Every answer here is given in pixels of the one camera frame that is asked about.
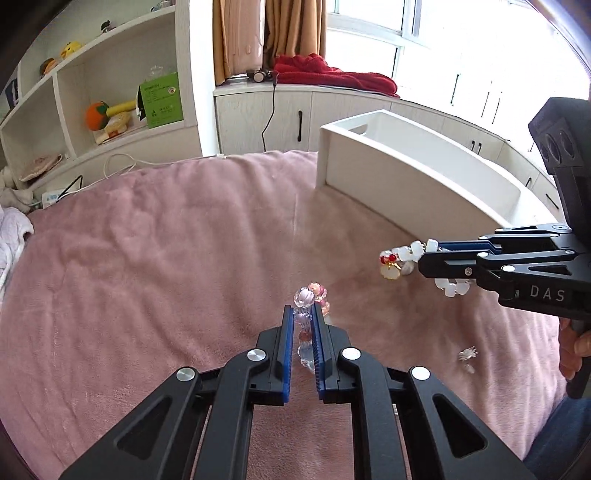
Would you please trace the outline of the person's right hand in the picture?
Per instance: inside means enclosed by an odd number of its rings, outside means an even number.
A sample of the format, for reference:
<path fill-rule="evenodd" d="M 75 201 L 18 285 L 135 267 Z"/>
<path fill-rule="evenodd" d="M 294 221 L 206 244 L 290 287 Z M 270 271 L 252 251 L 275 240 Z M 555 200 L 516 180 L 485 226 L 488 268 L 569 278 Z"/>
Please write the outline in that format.
<path fill-rule="evenodd" d="M 590 332 L 578 334 L 573 330 L 570 319 L 560 318 L 559 344 L 559 370 L 570 381 L 582 368 L 583 360 L 590 356 Z"/>

